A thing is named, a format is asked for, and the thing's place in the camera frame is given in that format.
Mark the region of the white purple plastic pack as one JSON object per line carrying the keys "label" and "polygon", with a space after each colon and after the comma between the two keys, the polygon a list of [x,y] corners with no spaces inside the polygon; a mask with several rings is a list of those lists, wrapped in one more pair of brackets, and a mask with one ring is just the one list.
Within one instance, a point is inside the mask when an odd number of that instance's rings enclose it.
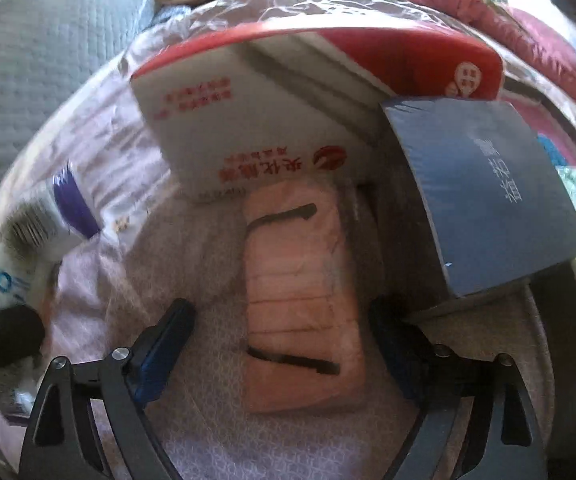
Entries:
{"label": "white purple plastic pack", "polygon": [[0,225],[0,309],[24,304],[40,316],[40,351],[0,368],[0,410],[12,419],[30,416],[43,374],[50,295],[61,260],[102,230],[102,219],[80,176],[65,164],[22,192]]}

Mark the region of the pink packaged towel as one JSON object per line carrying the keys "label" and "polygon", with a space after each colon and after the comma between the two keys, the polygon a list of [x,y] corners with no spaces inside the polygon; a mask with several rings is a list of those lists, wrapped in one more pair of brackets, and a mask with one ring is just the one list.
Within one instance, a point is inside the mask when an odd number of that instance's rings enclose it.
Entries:
{"label": "pink packaged towel", "polygon": [[348,410],[365,390],[353,263],[336,189],[282,181],[246,199],[244,407]]}

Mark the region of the dark blue-grey box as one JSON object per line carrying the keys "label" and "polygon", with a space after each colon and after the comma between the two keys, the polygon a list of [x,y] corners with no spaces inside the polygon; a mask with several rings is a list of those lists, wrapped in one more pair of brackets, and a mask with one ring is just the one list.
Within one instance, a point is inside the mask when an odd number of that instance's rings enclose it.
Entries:
{"label": "dark blue-grey box", "polygon": [[387,283],[425,309],[576,258],[576,211],[503,101],[382,104],[377,226]]}

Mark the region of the lilac patterned bed quilt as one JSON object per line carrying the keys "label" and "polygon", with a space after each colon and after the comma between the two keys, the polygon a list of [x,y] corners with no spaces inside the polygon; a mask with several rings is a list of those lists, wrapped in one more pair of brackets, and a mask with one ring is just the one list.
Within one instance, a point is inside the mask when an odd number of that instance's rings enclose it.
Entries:
{"label": "lilac patterned bed quilt", "polygon": [[444,23],[405,0],[218,0],[141,34],[68,99],[0,185],[0,222],[15,195],[71,162],[105,229],[70,252],[49,301],[48,356],[94,361],[130,344],[176,297],[194,304],[194,336],[148,416],[187,479],[376,479],[415,411],[372,344],[368,393],[353,413],[252,417],[241,408],[245,339],[240,205],[194,208],[172,179],[128,86],[170,44],[245,22],[298,14],[394,15]]}

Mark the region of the grey quilted headboard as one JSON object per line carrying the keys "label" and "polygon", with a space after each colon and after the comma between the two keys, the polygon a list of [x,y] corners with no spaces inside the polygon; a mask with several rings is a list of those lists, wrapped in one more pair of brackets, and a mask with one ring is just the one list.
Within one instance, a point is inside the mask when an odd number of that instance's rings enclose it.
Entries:
{"label": "grey quilted headboard", "polygon": [[154,18],[154,0],[0,0],[0,181],[39,128]]}

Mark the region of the red white tissue box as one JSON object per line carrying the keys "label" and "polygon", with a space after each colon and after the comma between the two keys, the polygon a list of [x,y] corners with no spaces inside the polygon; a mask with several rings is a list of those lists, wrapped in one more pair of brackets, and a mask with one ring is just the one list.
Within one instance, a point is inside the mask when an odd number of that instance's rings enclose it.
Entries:
{"label": "red white tissue box", "polygon": [[130,85],[186,196],[210,202],[305,174],[366,176],[395,96],[493,100],[484,42],[392,18],[275,18],[165,48]]}

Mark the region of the pink red rolled comforter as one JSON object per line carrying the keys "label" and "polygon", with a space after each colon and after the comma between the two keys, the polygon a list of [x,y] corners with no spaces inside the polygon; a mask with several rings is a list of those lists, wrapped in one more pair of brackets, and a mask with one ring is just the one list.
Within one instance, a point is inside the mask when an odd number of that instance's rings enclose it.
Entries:
{"label": "pink red rolled comforter", "polygon": [[576,50],[531,14],[493,0],[408,0],[483,32],[514,52],[576,102]]}

